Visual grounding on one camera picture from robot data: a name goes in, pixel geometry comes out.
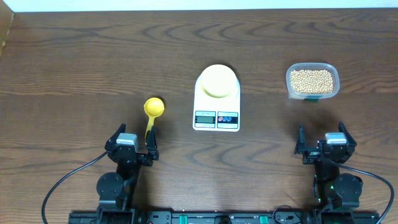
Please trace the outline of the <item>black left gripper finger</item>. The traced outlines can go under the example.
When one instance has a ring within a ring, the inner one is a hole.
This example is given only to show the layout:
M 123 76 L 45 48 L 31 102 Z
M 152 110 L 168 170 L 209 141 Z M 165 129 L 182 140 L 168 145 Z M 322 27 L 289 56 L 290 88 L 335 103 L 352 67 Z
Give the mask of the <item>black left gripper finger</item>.
M 121 133 L 125 133 L 126 125 L 122 123 L 118 130 L 106 141 L 104 148 L 105 149 L 117 149 L 119 144 L 117 143 L 117 139 Z
M 157 147 L 156 139 L 155 139 L 156 129 L 155 126 L 152 126 L 150 131 L 146 132 L 146 149 L 151 156 L 151 158 L 155 161 L 159 159 L 159 150 Z

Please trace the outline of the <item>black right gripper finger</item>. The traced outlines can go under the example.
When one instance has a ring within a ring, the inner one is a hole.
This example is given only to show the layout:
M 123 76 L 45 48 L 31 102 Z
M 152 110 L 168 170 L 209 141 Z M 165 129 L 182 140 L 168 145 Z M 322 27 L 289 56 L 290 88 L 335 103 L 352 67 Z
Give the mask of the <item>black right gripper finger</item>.
M 298 139 L 295 145 L 294 153 L 295 154 L 303 154 L 306 151 L 306 143 L 305 143 L 305 131 L 304 126 L 302 124 L 299 125 L 298 129 Z
M 357 142 L 350 135 L 350 133 L 348 132 L 348 130 L 346 129 L 346 127 L 342 121 L 339 122 L 338 130 L 340 133 L 343 133 L 345 135 L 347 145 L 357 146 Z

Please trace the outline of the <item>yellow plastic measuring scoop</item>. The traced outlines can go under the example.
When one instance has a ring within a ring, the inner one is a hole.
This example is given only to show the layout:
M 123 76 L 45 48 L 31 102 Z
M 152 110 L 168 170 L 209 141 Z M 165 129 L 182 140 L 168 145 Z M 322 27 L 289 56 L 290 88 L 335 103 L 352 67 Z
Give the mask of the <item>yellow plastic measuring scoop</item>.
M 144 112 L 148 116 L 145 140 L 147 141 L 156 118 L 163 115 L 165 111 L 164 102 L 157 97 L 149 98 L 144 104 Z

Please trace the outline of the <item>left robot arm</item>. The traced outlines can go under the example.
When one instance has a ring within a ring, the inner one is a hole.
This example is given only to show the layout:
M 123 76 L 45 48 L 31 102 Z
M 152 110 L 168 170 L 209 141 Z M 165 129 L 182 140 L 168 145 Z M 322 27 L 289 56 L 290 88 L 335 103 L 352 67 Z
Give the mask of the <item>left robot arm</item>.
M 106 141 L 105 151 L 117 168 L 97 181 L 97 223 L 147 223 L 145 212 L 133 208 L 131 203 L 141 167 L 151 167 L 159 159 L 155 132 L 155 126 L 146 132 L 146 153 L 137 152 L 137 136 L 127 133 L 125 124 Z

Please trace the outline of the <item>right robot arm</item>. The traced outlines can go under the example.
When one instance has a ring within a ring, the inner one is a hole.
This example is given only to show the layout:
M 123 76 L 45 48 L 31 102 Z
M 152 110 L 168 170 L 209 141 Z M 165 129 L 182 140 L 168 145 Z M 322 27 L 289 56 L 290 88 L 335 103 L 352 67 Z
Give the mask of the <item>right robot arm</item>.
M 341 173 L 343 165 L 354 153 L 356 141 L 343 123 L 338 132 L 326 133 L 316 146 L 307 146 L 304 126 L 298 128 L 295 154 L 302 155 L 302 163 L 313 165 L 313 193 L 319 207 L 305 214 L 304 223 L 354 223 L 353 210 L 359 207 L 363 181 L 360 177 Z

